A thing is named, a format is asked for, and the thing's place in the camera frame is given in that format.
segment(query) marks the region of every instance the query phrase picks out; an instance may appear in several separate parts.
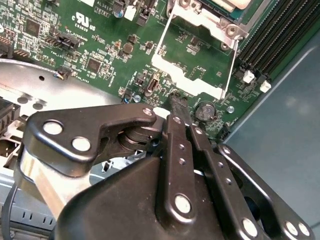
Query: memory slot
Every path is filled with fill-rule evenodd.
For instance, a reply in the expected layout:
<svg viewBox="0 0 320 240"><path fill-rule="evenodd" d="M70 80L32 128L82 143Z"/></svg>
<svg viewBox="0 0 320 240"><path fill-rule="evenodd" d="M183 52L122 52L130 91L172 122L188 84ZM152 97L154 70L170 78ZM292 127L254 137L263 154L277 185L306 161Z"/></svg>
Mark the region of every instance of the memory slot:
<svg viewBox="0 0 320 240"><path fill-rule="evenodd" d="M310 4L307 0L296 1L287 10L287 13L283 15L281 19L277 22L276 26L270 31L269 35L263 40L260 48L255 51L254 54L249 59L249 64L251 67L260 69L257 64L260 60L264 59L268 54L272 54L273 47L280 42L281 35L286 37L287 30L290 26L295 26L297 18L300 16L300 12L303 9L307 9Z"/></svg>
<svg viewBox="0 0 320 240"><path fill-rule="evenodd" d="M239 56L240 59L246 61L247 58L254 52L260 45L261 41L266 37L268 31L270 31L276 24L276 19L284 13L293 0L281 0L278 1L273 10L269 13L263 23L258 27L257 31L250 38L244 49Z"/></svg>
<svg viewBox="0 0 320 240"><path fill-rule="evenodd" d="M261 55L260 62L254 66L263 71L268 66L271 59L274 59L275 56L290 43L291 39L299 34L300 28L302 28L305 23L309 22L309 19L317 11L319 5L319 2L316 1L312 4L306 4L304 9L298 14L296 21L290 24L290 26L277 37L265 54Z"/></svg>
<svg viewBox="0 0 320 240"><path fill-rule="evenodd" d="M315 10L310 14L308 19L302 24L298 31L292 33L291 37L267 62L263 68L263 72L270 75L276 67L284 60L287 54L293 49L293 47L301 40L301 38L312 28L312 26L320 18L320 3L318 3Z"/></svg>

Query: black cable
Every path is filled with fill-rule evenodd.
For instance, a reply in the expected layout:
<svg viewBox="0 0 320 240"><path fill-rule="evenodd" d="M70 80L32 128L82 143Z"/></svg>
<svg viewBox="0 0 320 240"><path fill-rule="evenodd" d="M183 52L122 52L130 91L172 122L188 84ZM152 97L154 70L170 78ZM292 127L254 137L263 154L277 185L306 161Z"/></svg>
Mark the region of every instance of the black cable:
<svg viewBox="0 0 320 240"><path fill-rule="evenodd" d="M2 229L3 240L12 240L10 236L10 216L11 216L11 209L14 203L17 190L18 190L18 187L14 183L2 207L1 229Z"/></svg>

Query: motherboard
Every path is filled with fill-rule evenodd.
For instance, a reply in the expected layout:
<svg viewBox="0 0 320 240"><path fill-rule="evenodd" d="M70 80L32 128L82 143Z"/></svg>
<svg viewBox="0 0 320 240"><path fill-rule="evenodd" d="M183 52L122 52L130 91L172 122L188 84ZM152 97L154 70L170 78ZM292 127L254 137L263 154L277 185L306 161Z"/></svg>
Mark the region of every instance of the motherboard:
<svg viewBox="0 0 320 240"><path fill-rule="evenodd" d="M223 141L319 28L318 0L0 0L0 57L123 104L179 96Z"/></svg>

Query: white connector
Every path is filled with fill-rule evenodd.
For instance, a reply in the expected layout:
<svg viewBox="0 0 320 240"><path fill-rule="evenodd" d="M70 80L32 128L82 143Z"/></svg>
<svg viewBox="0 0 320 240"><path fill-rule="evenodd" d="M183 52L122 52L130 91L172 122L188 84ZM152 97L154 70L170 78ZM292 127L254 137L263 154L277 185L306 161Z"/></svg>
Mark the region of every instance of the white connector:
<svg viewBox="0 0 320 240"><path fill-rule="evenodd" d="M253 79L255 79L255 77L256 77L256 76L252 73L252 71L247 70L247 71L245 71L242 80L243 80L245 83L249 84L249 83L251 83L251 81L252 81Z"/></svg>
<svg viewBox="0 0 320 240"><path fill-rule="evenodd" d="M134 19L134 17L135 17L136 12L137 12L136 7L132 6L132 5L129 5L125 10L124 18L132 21Z"/></svg>
<svg viewBox="0 0 320 240"><path fill-rule="evenodd" d="M269 91L269 89L271 89L271 84L265 80L260 86L260 91L266 93Z"/></svg>

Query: gray plastic surface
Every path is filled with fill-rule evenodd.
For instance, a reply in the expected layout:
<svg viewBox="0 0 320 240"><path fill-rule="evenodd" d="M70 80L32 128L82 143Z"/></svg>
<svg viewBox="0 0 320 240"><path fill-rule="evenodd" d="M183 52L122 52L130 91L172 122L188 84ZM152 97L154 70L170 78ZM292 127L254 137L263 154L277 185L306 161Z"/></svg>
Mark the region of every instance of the gray plastic surface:
<svg viewBox="0 0 320 240"><path fill-rule="evenodd" d="M227 140L320 239L320 32Z"/></svg>

